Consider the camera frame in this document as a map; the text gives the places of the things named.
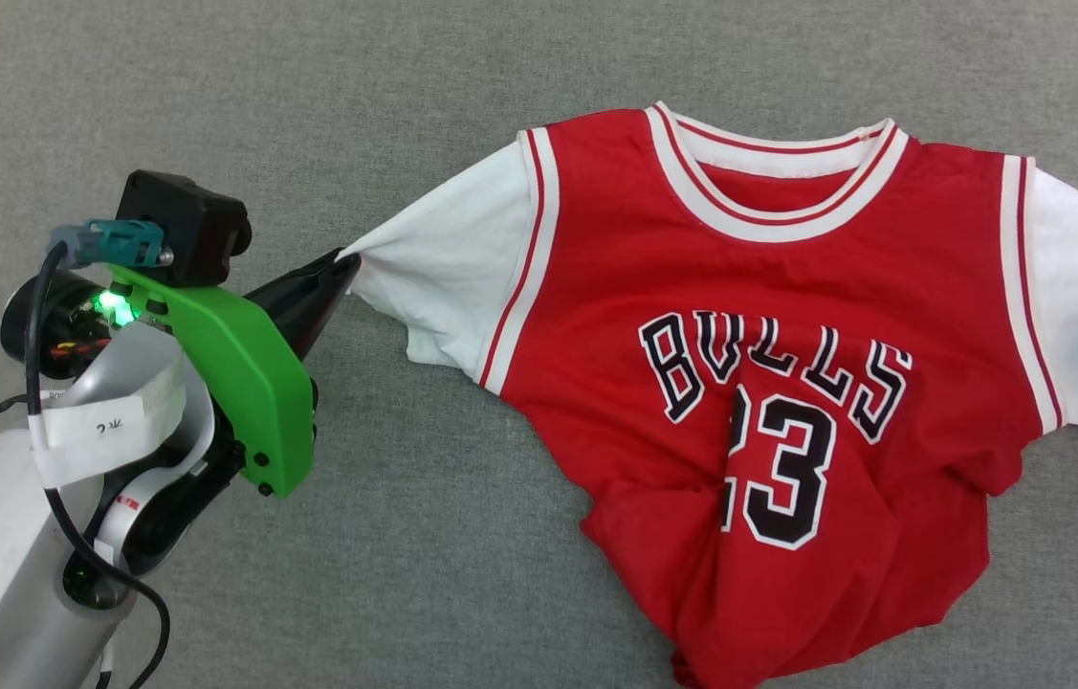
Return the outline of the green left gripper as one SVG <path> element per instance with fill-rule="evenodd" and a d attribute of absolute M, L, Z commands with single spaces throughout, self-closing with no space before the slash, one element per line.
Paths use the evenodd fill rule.
<path fill-rule="evenodd" d="M 301 361 L 360 268 L 360 254 L 333 250 L 246 298 L 220 286 L 166 286 L 128 267 L 110 271 L 114 283 L 132 286 L 128 300 L 142 314 L 151 300 L 165 305 L 154 318 L 170 327 L 245 446 L 244 476 L 286 498 L 313 465 L 312 384 Z"/>

